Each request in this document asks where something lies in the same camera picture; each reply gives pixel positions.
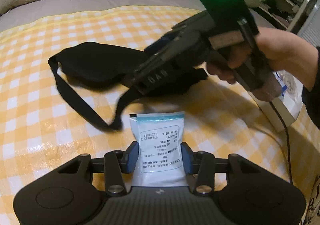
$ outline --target black fabric pouch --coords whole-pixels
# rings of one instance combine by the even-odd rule
[[[146,52],[114,45],[84,42],[75,47],[66,48],[49,58],[48,63],[56,80],[61,97],[79,115],[100,130],[121,129],[121,113],[136,99],[143,97],[134,87],[126,91],[119,99],[114,120],[108,125],[75,91],[58,75],[58,63],[68,77],[72,77],[89,88],[103,89],[120,83],[125,74],[145,62],[161,47],[147,48]],[[175,83],[152,90],[147,96],[183,94],[191,85],[207,79],[204,69],[192,68]]]

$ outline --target black strap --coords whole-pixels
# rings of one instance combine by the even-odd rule
[[[65,102],[69,104],[79,115],[100,130],[119,130],[122,127],[121,113],[125,107],[134,100],[141,98],[142,94],[135,88],[127,90],[119,99],[114,119],[108,125],[58,74],[58,61],[56,56],[48,60],[48,64],[56,80],[57,90]]]

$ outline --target white plastic bag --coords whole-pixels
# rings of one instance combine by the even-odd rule
[[[132,186],[186,186],[181,142],[184,112],[130,115],[139,158]]]

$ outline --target gray bedsheet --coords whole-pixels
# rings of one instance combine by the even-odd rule
[[[126,5],[163,5],[204,10],[199,0],[41,0],[17,7],[0,17],[0,32],[42,17],[81,11],[101,11]],[[257,25],[273,27],[252,11]]]

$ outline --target yellow checkered blanket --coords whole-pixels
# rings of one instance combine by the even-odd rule
[[[184,95],[133,103],[124,130],[102,133],[70,108],[57,92],[48,58],[66,47],[95,41],[143,50],[174,24],[198,11],[178,7],[127,6],[100,12],[50,16],[0,33],[0,224],[18,224],[12,201],[24,185],[79,155],[102,157],[134,140],[129,113],[185,111],[183,140],[216,157],[238,153],[288,180],[286,142],[238,84],[209,77]],[[124,86],[105,93],[74,87],[106,121]],[[319,131],[305,109],[290,129],[296,185],[308,197],[319,173]],[[216,189],[225,185],[216,176]],[[102,176],[94,185],[103,189]]]

